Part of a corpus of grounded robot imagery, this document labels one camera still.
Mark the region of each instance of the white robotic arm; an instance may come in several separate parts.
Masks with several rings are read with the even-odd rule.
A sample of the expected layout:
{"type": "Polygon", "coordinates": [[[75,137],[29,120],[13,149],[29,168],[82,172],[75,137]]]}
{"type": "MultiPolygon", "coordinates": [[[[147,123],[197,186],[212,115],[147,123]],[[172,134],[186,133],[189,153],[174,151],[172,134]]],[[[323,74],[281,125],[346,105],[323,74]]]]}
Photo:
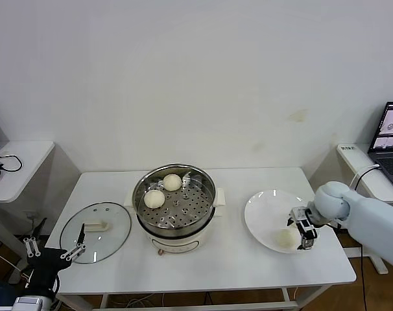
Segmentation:
{"type": "Polygon", "coordinates": [[[293,209],[291,220],[296,222],[304,246],[313,245],[306,238],[313,236],[308,225],[314,228],[335,221],[346,227],[356,241],[393,265],[393,206],[365,198],[343,183],[330,181],[319,187],[315,201],[307,207],[293,209]]]}

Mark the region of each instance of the white wall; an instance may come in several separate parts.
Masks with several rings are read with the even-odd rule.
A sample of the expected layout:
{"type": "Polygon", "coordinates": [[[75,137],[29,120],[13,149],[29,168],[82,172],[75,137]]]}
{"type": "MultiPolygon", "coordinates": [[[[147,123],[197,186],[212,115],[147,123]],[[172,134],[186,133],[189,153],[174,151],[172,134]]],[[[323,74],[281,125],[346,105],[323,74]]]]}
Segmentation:
{"type": "Polygon", "coordinates": [[[393,100],[393,0],[0,0],[0,127],[81,171],[340,179],[393,100]]]}

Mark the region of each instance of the pot handle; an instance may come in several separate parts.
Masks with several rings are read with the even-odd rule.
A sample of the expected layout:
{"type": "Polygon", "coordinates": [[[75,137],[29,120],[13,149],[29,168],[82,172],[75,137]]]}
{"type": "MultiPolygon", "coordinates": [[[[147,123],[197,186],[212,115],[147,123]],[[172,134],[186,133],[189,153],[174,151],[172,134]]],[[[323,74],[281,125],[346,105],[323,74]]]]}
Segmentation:
{"type": "Polygon", "coordinates": [[[214,204],[215,214],[214,216],[222,216],[225,209],[225,191],[223,188],[217,188],[217,195],[215,196],[214,204]]]}

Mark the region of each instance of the steamed bun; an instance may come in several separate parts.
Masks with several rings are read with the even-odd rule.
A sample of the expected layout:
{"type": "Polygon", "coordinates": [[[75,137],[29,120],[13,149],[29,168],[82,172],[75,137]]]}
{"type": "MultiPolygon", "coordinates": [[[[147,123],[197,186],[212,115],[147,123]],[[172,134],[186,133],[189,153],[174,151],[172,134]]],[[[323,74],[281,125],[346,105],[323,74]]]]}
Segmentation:
{"type": "Polygon", "coordinates": [[[165,203],[165,195],[162,191],[151,190],[145,194],[145,204],[149,209],[157,209],[165,203]]]}
{"type": "Polygon", "coordinates": [[[166,175],[163,179],[163,186],[168,191],[178,190],[182,186],[182,179],[176,174],[166,175]]]}

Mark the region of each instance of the cable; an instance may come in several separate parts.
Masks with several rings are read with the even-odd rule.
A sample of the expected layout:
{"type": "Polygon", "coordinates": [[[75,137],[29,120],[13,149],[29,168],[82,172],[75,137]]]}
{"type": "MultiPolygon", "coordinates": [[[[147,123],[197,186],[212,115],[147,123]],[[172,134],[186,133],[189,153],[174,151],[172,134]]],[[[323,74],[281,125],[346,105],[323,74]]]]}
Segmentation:
{"type": "Polygon", "coordinates": [[[132,299],[132,300],[135,300],[135,301],[132,302],[132,300],[130,300],[130,301],[127,303],[127,305],[125,306],[125,308],[128,308],[131,304],[138,303],[139,301],[148,299],[149,297],[151,297],[151,296],[153,296],[153,295],[154,295],[154,294],[150,294],[150,295],[148,295],[148,296],[146,296],[146,297],[144,297],[144,298],[141,298],[141,299],[132,299]]]}
{"type": "Polygon", "coordinates": [[[361,181],[361,179],[362,179],[365,175],[367,175],[367,173],[371,172],[372,170],[378,170],[378,167],[371,168],[370,170],[367,170],[364,174],[361,175],[361,177],[360,177],[360,178],[358,179],[358,181],[357,181],[357,184],[355,185],[355,188],[354,188],[355,191],[358,189],[358,185],[359,185],[359,182],[361,181]]]}
{"type": "Polygon", "coordinates": [[[363,246],[361,245],[361,278],[363,280],[363,296],[364,296],[364,306],[366,311],[366,295],[365,295],[365,279],[364,279],[364,256],[363,256],[363,246]]]}
{"type": "Polygon", "coordinates": [[[60,290],[60,277],[58,276],[58,274],[56,275],[55,280],[56,280],[56,288],[54,291],[54,295],[56,295],[60,290]]]}
{"type": "Polygon", "coordinates": [[[0,259],[3,259],[4,261],[6,261],[7,263],[9,263],[12,267],[14,267],[15,269],[17,269],[19,272],[22,272],[21,269],[19,269],[17,266],[15,266],[13,263],[11,263],[9,260],[3,258],[2,256],[0,256],[0,259]]]}
{"type": "Polygon", "coordinates": [[[296,300],[296,292],[298,291],[299,287],[296,287],[293,294],[293,300],[296,300]]]}
{"type": "Polygon", "coordinates": [[[361,169],[359,169],[357,171],[357,173],[353,176],[351,183],[350,183],[350,188],[352,187],[353,181],[355,180],[355,178],[363,171],[366,170],[368,168],[372,168],[372,167],[379,167],[379,164],[374,164],[374,165],[368,165],[367,167],[362,167],[361,169]]]}
{"type": "Polygon", "coordinates": [[[10,155],[4,155],[4,156],[0,156],[0,159],[6,159],[8,157],[14,157],[15,159],[17,159],[17,161],[19,162],[19,167],[15,170],[8,170],[7,168],[3,167],[3,164],[0,165],[0,170],[4,170],[5,172],[17,172],[18,170],[20,170],[23,166],[22,161],[14,154],[10,154],[10,155]]]}

